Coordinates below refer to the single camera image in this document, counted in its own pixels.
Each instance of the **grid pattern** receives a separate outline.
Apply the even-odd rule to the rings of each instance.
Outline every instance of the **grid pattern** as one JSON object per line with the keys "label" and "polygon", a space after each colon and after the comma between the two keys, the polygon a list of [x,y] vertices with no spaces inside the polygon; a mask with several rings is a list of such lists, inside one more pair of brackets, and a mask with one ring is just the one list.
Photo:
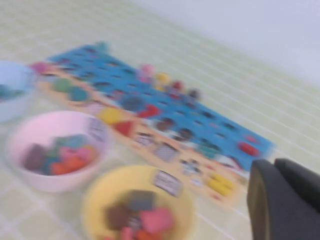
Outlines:
{"label": "grid pattern", "polygon": [[[200,88],[205,105],[277,144],[271,160],[287,157],[320,172],[318,87],[125,0],[0,1],[3,60],[28,64],[101,40],[130,65],[150,63]],[[39,93],[28,115],[62,108]],[[20,122],[0,124],[1,146]],[[61,194],[39,192],[25,186],[2,159],[0,239],[85,239],[79,212],[87,187]],[[146,163],[117,143],[102,172],[126,164]],[[243,192],[231,211],[195,196],[198,222],[190,240],[251,239],[245,196]]]}

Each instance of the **shape sorting board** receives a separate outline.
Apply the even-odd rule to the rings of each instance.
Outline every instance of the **shape sorting board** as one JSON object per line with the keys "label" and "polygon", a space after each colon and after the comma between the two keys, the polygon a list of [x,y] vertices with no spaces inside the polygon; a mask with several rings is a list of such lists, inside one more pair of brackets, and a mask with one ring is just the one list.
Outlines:
{"label": "shape sorting board", "polygon": [[[163,86],[168,91],[160,91],[156,78],[141,81],[140,70],[101,52],[97,45],[81,46],[48,61],[51,68],[38,83],[41,90],[73,110],[97,116],[147,161],[223,206],[236,199],[252,161],[265,158],[273,147],[198,102],[190,107],[185,94],[171,97],[170,83]],[[73,101],[73,90],[55,91],[61,78],[85,90],[87,97]]]}

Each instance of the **pink bowl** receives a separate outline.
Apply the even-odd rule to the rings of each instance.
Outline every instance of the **pink bowl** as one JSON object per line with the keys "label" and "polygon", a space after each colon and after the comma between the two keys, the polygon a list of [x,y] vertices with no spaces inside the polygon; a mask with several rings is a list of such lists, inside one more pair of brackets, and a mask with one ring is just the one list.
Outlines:
{"label": "pink bowl", "polygon": [[[31,144],[50,147],[54,138],[84,134],[97,149],[99,157],[88,166],[64,175],[47,176],[22,166],[23,157]],[[92,115],[76,111],[53,111],[23,122],[8,138],[6,159],[24,182],[45,192],[74,190],[96,176],[101,163],[112,147],[111,131]]]}

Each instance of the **yellow block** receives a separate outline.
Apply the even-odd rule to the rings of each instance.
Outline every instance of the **yellow block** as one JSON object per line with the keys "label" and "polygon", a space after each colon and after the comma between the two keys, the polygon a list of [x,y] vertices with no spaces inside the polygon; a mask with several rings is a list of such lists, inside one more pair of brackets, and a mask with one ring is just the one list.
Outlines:
{"label": "yellow block", "polygon": [[219,182],[215,179],[209,179],[207,182],[207,185],[216,191],[217,193],[221,194],[222,196],[228,196],[231,194],[232,190],[228,187],[226,187],[222,182]]}
{"label": "yellow block", "polygon": [[113,125],[122,121],[121,110],[114,107],[104,108],[97,117],[108,125]]}
{"label": "yellow block", "polygon": [[164,92],[166,90],[166,86],[171,81],[170,75],[167,73],[159,72],[155,78],[156,78],[155,89],[158,91]]}
{"label": "yellow block", "polygon": [[232,181],[228,180],[227,178],[225,178],[224,176],[220,175],[220,174],[214,174],[212,176],[212,178],[217,180],[218,182],[226,185],[230,189],[234,188],[234,183]]}

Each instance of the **yellow bowl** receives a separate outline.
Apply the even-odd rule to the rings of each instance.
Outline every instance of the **yellow bowl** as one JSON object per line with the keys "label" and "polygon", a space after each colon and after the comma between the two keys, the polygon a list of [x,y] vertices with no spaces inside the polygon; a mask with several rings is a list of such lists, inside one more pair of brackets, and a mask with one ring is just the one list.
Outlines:
{"label": "yellow bowl", "polygon": [[156,193],[157,207],[171,210],[175,225],[165,240],[185,240],[194,225],[195,206],[189,191],[170,174],[153,166],[125,166],[99,178],[88,190],[82,206],[83,225],[89,239],[115,238],[119,232],[108,229],[107,207],[126,199],[132,190]]}

